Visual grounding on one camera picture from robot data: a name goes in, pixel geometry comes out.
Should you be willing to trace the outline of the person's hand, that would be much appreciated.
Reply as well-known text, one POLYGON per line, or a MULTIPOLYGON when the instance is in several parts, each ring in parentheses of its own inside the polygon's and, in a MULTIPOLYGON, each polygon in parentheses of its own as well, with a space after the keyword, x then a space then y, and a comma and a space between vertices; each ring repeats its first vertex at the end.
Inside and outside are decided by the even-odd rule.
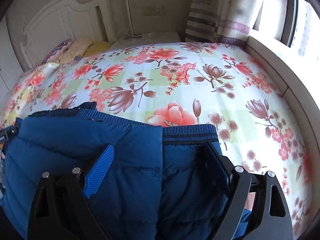
POLYGON ((254 192, 250 192, 247 195, 247 199, 246 199, 246 203, 245 203, 245 209, 251 211, 253 208, 253 204, 254 204, 254 199, 255 199, 255 193, 254 192))

